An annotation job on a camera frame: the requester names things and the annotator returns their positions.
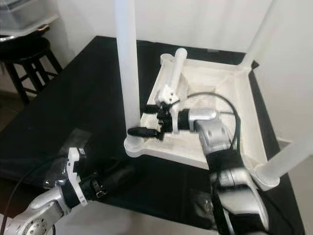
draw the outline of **white mounting bracket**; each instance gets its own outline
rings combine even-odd
[[[85,154],[85,151],[80,148],[79,152],[81,154]],[[67,163],[67,176],[68,179],[73,186],[73,189],[78,197],[78,200],[83,206],[86,206],[88,204],[82,189],[79,186],[79,183],[81,182],[79,175],[77,172],[74,172],[74,163],[79,161],[80,155],[79,155],[77,148],[69,148],[68,150],[68,163]]]

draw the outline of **black table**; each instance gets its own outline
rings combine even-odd
[[[137,42],[140,104],[147,102],[160,68],[160,55],[174,54],[178,46]],[[186,47],[188,58],[238,64],[242,53],[208,52]],[[268,158],[278,143],[254,73],[250,84]],[[208,192],[207,171],[151,157],[130,159],[124,150],[126,136],[116,39],[95,37],[0,133],[0,177],[17,180],[44,159],[55,154],[73,129],[92,133],[97,166],[107,158],[129,159],[144,171],[143,178],[106,203],[164,219],[209,228],[207,220],[194,213],[194,192]],[[28,184],[42,187],[46,169],[28,178]],[[278,187],[262,195],[273,234],[303,234],[304,227],[288,175]]]

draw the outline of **white pole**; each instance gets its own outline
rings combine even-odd
[[[288,145],[266,164],[256,167],[257,177],[271,185],[299,163],[313,155],[313,138],[304,137]]]
[[[115,23],[126,130],[140,126],[139,84],[134,0],[115,0]],[[127,134],[128,150],[141,147],[143,140]]]
[[[178,83],[179,83],[179,78],[182,72],[182,68],[184,66],[184,62],[187,58],[187,51],[185,48],[179,48],[175,52],[175,57],[174,57],[174,67],[172,71],[172,76],[169,77],[169,86],[176,92]]]
[[[252,40],[248,52],[246,53],[245,57],[243,58],[239,66],[249,68],[251,67],[252,62],[255,59],[255,56],[258,53],[261,44],[268,33],[270,24],[273,22],[273,17],[275,15],[277,3],[278,0],[272,0],[270,6],[268,7],[266,15],[264,16],[264,19]]]

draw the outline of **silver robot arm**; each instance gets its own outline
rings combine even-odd
[[[21,214],[7,225],[5,235],[44,235],[71,209],[66,205],[61,187],[36,197]]]
[[[45,235],[63,216],[69,214],[75,206],[88,204],[107,197],[119,186],[127,182],[135,173],[131,165],[119,167],[110,175],[100,176],[94,173],[80,179],[74,165],[85,158],[83,149],[70,148],[68,152],[68,180],[62,186],[36,197],[21,214],[14,217],[6,226],[5,235]]]
[[[157,113],[160,132],[145,127],[128,129],[129,135],[163,140],[164,133],[186,130],[199,134],[209,166],[213,213],[223,235],[268,230],[268,214],[239,149],[231,146],[227,127],[213,109],[184,109],[172,123],[171,105],[146,105],[144,113]]]

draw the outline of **clear plastic container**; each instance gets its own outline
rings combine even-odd
[[[0,0],[0,34],[22,36],[57,18],[55,0]]]

